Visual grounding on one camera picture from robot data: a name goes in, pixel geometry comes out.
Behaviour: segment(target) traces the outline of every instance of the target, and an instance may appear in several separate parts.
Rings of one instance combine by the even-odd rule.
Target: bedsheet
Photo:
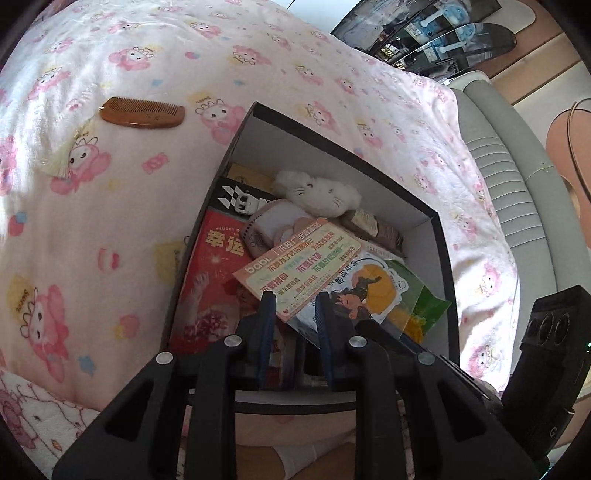
[[[111,96],[187,117],[165,131],[107,124],[96,113]],[[503,389],[517,269],[451,90],[264,0],[79,0],[22,38],[0,74],[0,365],[107,405],[157,353],[184,238],[255,101],[439,212],[461,367]],[[60,161],[67,180],[40,168]]]

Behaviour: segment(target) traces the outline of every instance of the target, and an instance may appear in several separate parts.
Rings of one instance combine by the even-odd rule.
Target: white cat plush
[[[273,192],[315,217],[335,218],[348,210],[356,210],[361,202],[361,195],[351,185],[310,177],[302,171],[279,172]]]

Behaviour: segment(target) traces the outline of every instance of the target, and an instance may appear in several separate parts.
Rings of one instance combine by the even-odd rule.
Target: brown cable
[[[589,186],[587,185],[587,182],[585,181],[585,179],[583,178],[583,174],[581,173],[581,169],[579,167],[579,162],[577,161],[577,157],[574,154],[573,139],[570,135],[570,124],[573,119],[573,115],[578,110],[577,107],[586,100],[591,100],[591,98],[583,98],[582,100],[575,102],[573,104],[573,106],[571,107],[570,112],[569,112],[569,116],[566,121],[566,138],[567,138],[567,142],[569,144],[570,158],[573,162],[574,170],[577,173],[577,177],[579,178],[579,182],[580,182],[581,186],[583,187],[583,191],[585,192],[585,196],[587,197],[587,200],[591,203],[591,192],[589,191]]]

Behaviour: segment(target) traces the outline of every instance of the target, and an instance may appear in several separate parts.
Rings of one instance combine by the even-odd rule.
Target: wooden comb
[[[172,128],[184,120],[183,106],[131,98],[110,98],[99,112],[105,122],[133,128]]]

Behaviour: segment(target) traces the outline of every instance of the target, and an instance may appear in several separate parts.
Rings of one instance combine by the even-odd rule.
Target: sticker
[[[184,251],[184,242],[154,245],[154,267],[162,283],[174,285]]]
[[[27,303],[33,301],[35,288],[20,275],[14,275],[6,292],[6,303],[12,317],[22,324],[22,314],[27,312]]]

